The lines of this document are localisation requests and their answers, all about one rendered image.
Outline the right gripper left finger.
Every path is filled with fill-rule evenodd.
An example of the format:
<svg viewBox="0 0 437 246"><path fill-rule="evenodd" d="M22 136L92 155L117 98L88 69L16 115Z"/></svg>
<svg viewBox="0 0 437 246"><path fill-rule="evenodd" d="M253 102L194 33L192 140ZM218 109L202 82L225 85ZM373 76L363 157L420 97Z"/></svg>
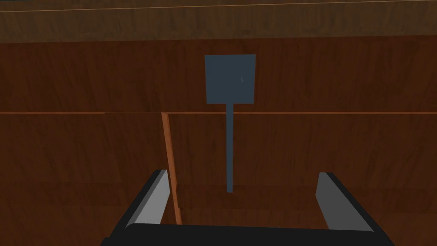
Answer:
<svg viewBox="0 0 437 246"><path fill-rule="evenodd" d="M131 224L160 224L170 195L167 170L156 170L135 196L117 228Z"/></svg>

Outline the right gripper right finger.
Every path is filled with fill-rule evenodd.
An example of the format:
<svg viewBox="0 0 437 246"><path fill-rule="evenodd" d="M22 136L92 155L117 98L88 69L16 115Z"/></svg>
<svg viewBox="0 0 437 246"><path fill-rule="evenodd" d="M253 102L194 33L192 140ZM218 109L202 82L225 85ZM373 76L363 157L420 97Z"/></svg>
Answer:
<svg viewBox="0 0 437 246"><path fill-rule="evenodd" d="M315 196L328 229L375 231L374 220L333 173L319 173Z"/></svg>

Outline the brown wooden cupboard door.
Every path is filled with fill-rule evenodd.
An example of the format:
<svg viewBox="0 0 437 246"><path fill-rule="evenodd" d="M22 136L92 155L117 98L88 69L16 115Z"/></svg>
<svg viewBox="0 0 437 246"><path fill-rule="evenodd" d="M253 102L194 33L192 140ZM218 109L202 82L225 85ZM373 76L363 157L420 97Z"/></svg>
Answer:
<svg viewBox="0 0 437 246"><path fill-rule="evenodd" d="M236 114L233 193L225 121L163 117L182 223L326 229L332 172L396 246L437 246L437 114Z"/></svg>

